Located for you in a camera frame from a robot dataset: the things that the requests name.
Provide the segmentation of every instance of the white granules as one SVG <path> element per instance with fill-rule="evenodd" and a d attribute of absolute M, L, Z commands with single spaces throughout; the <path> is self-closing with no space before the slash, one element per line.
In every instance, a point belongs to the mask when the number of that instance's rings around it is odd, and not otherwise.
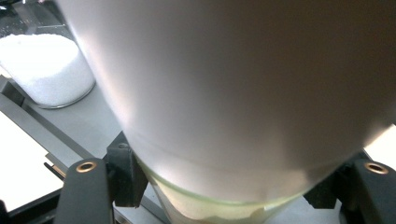
<path fill-rule="evenodd" d="M 61 35 L 1 38 L 0 66 L 43 107 L 69 105 L 94 83 L 77 45 Z"/>

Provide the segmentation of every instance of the black bracket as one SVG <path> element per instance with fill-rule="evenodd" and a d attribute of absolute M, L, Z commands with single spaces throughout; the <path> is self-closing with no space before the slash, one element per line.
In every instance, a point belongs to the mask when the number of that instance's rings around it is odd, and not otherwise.
<path fill-rule="evenodd" d="M 314 208 L 342 202 L 341 224 L 393 224 L 396 220 L 396 172 L 360 153 L 305 194 Z"/>

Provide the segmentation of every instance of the glass jar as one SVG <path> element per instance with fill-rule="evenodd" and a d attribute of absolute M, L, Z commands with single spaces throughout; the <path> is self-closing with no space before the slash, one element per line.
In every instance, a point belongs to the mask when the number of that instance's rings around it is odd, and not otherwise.
<path fill-rule="evenodd" d="M 92 71 L 52 1 L 1 6 L 0 66 L 42 108 L 82 99 L 94 86 Z"/>

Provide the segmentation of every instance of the glass bottom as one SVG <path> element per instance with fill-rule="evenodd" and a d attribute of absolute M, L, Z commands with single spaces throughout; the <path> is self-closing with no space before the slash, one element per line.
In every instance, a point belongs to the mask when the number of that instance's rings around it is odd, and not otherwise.
<path fill-rule="evenodd" d="M 142 167 L 174 224 L 262 224 L 301 195 L 269 203 L 219 201 L 181 189 Z"/>

